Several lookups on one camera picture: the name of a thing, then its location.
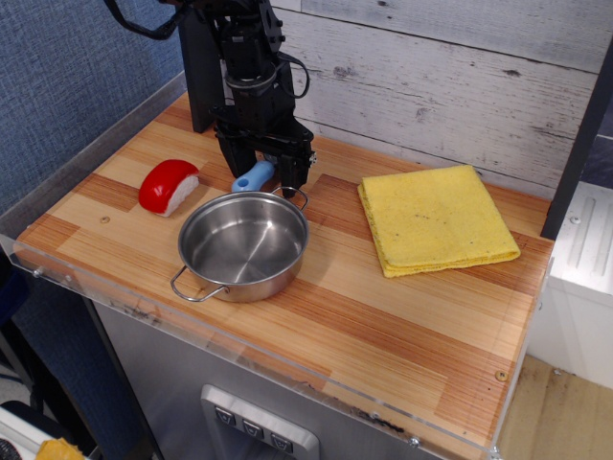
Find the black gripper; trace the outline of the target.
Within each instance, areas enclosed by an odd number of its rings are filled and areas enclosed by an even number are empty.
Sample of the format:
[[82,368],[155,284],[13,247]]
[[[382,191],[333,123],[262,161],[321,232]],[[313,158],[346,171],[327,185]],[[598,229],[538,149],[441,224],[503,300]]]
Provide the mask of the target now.
[[313,162],[313,135],[294,116],[305,93],[294,90],[292,64],[273,61],[249,77],[228,70],[224,82],[231,96],[212,109],[219,147],[234,178],[255,166],[260,151],[277,159],[285,198],[307,182]]

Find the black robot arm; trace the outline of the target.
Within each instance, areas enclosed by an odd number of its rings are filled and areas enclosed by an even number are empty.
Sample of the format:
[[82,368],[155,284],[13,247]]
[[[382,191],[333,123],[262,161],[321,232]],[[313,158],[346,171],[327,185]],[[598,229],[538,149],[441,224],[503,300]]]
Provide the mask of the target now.
[[194,1],[179,36],[194,131],[215,129],[234,177],[262,154],[292,197],[315,153],[294,116],[292,68],[301,62],[281,52],[282,26],[267,1]]

